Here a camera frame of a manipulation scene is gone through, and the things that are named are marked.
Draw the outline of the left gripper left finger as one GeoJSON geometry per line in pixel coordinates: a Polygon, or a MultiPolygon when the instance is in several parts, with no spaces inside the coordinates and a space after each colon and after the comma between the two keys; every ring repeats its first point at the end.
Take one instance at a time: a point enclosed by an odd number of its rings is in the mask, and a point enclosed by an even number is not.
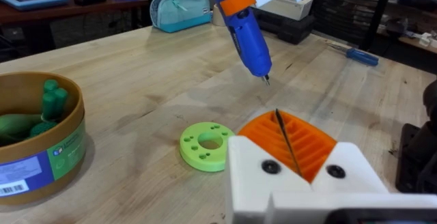
{"type": "Polygon", "coordinates": [[[225,169],[225,221],[263,223],[272,193],[308,193],[283,133],[278,111],[266,112],[229,138],[225,169]]]}

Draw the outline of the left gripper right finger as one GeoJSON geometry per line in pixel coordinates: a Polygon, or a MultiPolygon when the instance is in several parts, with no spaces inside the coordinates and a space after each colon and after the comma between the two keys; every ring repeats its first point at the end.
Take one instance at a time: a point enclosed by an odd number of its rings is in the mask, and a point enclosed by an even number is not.
{"type": "Polygon", "coordinates": [[[290,168],[312,189],[339,193],[388,193],[358,146],[337,142],[315,126],[276,110],[290,168]]]}

